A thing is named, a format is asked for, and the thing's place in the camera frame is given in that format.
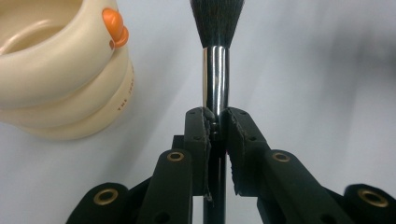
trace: white table surface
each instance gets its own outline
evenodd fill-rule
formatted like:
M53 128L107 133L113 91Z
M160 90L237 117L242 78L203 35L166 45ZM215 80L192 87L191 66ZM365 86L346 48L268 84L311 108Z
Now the white table surface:
M0 223L65 223L91 188L152 175L184 114L202 104L202 46L190 3L119 0L130 31L133 101L104 131L76 141L0 124ZM396 197L396 4L247 0L231 46L230 105L271 148L296 155L338 193L365 183ZM260 223L227 182L227 223ZM194 199L193 223L202 223Z

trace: makeup brush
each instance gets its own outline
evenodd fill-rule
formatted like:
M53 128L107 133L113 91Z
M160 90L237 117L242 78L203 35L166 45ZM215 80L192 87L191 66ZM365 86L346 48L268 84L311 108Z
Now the makeup brush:
M221 112L228 106L229 48L243 0L191 0L204 48L204 106L213 112L212 138L221 138Z
M223 113L228 107L229 48L241 14L243 0L191 0L191 8L204 48L204 107L213 114L208 162L208 192L204 223L225 223L225 171Z

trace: cream container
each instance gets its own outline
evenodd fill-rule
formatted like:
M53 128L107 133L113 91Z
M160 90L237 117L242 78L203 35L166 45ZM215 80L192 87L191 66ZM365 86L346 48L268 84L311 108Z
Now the cream container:
M0 4L0 121L63 140L109 125L134 87L115 0Z

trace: black bristles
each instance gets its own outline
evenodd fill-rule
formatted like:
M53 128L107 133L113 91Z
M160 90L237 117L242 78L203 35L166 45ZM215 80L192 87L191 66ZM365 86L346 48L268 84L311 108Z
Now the black bristles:
M191 0L191 8L204 48L229 48L244 0Z

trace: chrome ferrule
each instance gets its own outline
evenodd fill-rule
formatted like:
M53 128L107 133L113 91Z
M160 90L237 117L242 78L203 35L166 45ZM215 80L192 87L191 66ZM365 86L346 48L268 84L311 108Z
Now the chrome ferrule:
M222 114L228 107L230 86L229 50L222 46L204 49L204 107L214 116L211 133L214 140L221 138Z

